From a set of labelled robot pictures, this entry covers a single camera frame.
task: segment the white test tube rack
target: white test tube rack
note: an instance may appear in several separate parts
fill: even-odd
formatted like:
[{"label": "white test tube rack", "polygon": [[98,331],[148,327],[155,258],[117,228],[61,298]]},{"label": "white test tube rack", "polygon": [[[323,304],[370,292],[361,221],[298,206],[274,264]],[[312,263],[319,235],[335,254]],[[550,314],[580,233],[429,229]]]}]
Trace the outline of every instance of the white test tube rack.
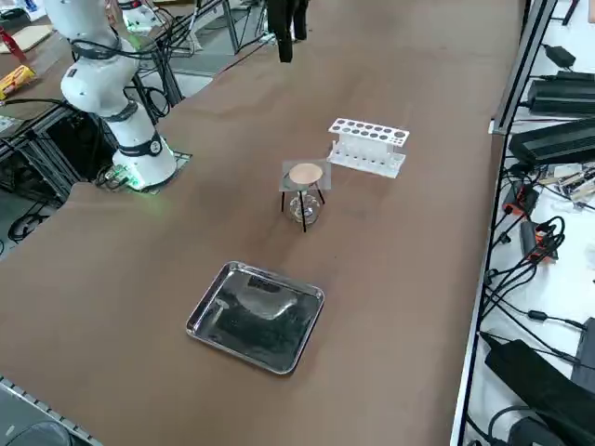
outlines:
[{"label": "white test tube rack", "polygon": [[377,125],[338,118],[328,129],[339,135],[327,161],[356,170],[396,178],[405,161],[403,146],[409,132],[385,125]]}]

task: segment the brown table surface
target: brown table surface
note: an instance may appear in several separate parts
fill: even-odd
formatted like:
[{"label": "brown table surface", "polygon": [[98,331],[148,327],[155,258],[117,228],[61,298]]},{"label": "brown table surface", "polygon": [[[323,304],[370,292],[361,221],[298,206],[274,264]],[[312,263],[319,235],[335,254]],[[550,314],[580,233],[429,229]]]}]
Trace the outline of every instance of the brown table surface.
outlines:
[{"label": "brown table surface", "polygon": [[[105,445],[448,441],[497,165],[487,126],[517,0],[312,0],[308,42],[266,47],[160,129],[194,156],[157,196],[75,186],[0,265],[0,373]],[[338,116],[411,131],[402,173],[335,167],[307,234],[283,160],[322,158]],[[190,339],[229,260],[324,289],[295,373]]]}]

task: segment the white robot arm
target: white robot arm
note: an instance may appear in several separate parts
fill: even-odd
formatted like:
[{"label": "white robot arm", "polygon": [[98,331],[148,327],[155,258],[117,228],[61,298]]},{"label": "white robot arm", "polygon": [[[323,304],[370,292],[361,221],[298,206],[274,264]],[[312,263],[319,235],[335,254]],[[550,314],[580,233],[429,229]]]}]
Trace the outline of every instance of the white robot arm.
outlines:
[{"label": "white robot arm", "polygon": [[139,61],[122,54],[135,50],[110,28],[104,0],[46,0],[45,6],[58,32],[76,44],[73,51],[79,56],[62,78],[64,97],[77,109],[101,117],[112,130],[119,144],[113,163],[126,170],[128,186],[142,190],[168,180],[176,171],[176,159],[142,104],[124,94]]}]

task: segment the metal tray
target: metal tray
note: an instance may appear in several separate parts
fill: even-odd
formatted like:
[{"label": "metal tray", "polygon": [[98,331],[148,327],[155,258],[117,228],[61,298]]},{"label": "metal tray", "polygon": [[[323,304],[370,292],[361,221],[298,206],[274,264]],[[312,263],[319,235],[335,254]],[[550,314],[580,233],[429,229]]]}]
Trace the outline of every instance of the metal tray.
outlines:
[{"label": "metal tray", "polygon": [[230,262],[192,312],[186,332],[274,374],[289,374],[323,302],[315,286]]}]

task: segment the power adapter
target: power adapter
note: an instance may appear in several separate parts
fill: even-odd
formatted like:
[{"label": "power adapter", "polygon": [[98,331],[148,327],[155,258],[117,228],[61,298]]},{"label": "power adapter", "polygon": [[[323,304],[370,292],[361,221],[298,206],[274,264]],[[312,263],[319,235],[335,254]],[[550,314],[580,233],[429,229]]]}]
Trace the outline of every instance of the power adapter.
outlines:
[{"label": "power adapter", "polygon": [[[538,259],[548,252],[549,236],[544,234],[540,225],[533,221],[523,221],[521,223],[521,247],[522,254],[530,259]],[[558,250],[549,252],[545,259],[552,261],[558,260]],[[535,314],[535,319],[539,320],[539,315]]]},{"label": "power adapter", "polygon": [[546,49],[548,59],[558,65],[560,68],[570,68],[575,64],[576,57],[566,51],[561,46],[549,46],[542,44]]},{"label": "power adapter", "polygon": [[532,186],[523,184],[522,181],[515,181],[502,203],[502,209],[515,216],[530,216],[536,207],[537,198],[539,198],[539,192]]}]

